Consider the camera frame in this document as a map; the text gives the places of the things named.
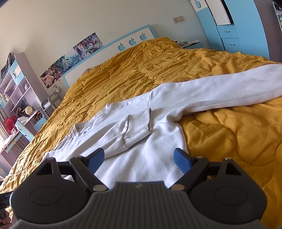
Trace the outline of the person's left hand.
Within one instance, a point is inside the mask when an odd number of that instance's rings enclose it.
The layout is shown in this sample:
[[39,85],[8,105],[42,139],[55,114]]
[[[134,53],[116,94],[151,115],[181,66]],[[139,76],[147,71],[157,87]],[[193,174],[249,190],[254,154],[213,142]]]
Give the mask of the person's left hand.
[[9,229],[10,227],[13,226],[13,223],[11,222],[9,212],[5,210],[4,213],[5,213],[5,217],[1,219],[1,229]]

